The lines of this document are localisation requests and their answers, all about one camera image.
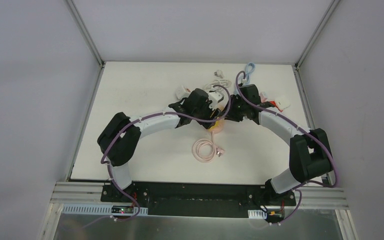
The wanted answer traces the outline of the white cube adapter with picture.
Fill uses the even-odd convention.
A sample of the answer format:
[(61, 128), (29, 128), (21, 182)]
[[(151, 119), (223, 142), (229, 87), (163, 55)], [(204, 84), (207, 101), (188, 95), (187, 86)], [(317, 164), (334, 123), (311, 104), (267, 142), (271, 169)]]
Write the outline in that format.
[(182, 100), (184, 98), (187, 98), (190, 96), (191, 94), (191, 90), (187, 87), (184, 87), (183, 85), (179, 86), (176, 88), (175, 90), (175, 96), (178, 100)]

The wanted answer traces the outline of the red cube adapter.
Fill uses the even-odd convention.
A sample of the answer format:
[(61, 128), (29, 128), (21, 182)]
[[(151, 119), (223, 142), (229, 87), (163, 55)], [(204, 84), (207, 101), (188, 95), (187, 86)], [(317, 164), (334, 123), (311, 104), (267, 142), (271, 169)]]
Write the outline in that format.
[(274, 101), (266, 101), (264, 102), (264, 105), (266, 108), (275, 108), (277, 109), (277, 106)]

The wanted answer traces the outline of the yellow cube adapter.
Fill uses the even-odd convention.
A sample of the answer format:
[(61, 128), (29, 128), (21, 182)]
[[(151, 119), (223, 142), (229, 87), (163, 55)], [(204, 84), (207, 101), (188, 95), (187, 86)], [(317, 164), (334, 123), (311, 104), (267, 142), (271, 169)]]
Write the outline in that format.
[(217, 131), (219, 131), (219, 129), (220, 129), (220, 122), (217, 121), (217, 122), (214, 123), (213, 126), (211, 126), (211, 127), (208, 129), (208, 131), (209, 131), (209, 132), (214, 132), (214, 131), (217, 132)]

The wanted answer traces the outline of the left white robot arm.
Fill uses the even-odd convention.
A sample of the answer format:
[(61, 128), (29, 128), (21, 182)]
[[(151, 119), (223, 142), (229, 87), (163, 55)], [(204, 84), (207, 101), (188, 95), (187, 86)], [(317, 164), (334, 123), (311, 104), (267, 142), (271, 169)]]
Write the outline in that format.
[(233, 101), (219, 109), (224, 97), (219, 92), (194, 89), (188, 96), (169, 104), (160, 111), (144, 116), (130, 117), (116, 113), (97, 138), (102, 152), (101, 164), (106, 165), (109, 180), (114, 185), (113, 195), (120, 202), (132, 198), (132, 179), (128, 162), (133, 157), (140, 139), (164, 130), (177, 129), (195, 120), (205, 129), (214, 126), (229, 112)]

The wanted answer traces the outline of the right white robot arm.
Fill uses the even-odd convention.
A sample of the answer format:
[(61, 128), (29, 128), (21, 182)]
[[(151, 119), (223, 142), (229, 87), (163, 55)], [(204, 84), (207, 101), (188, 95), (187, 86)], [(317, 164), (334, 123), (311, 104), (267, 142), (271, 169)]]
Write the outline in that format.
[(240, 71), (235, 79), (237, 94), (230, 96), (230, 109), (226, 120), (241, 122), (251, 120), (278, 137), (289, 147), (288, 168), (264, 184), (263, 197), (270, 205), (283, 200), (284, 195), (306, 183), (326, 187), (327, 184), (314, 178), (334, 171), (333, 156), (327, 133), (321, 129), (299, 126), (283, 115), (271, 102), (263, 102), (254, 84), (245, 84), (245, 71)]

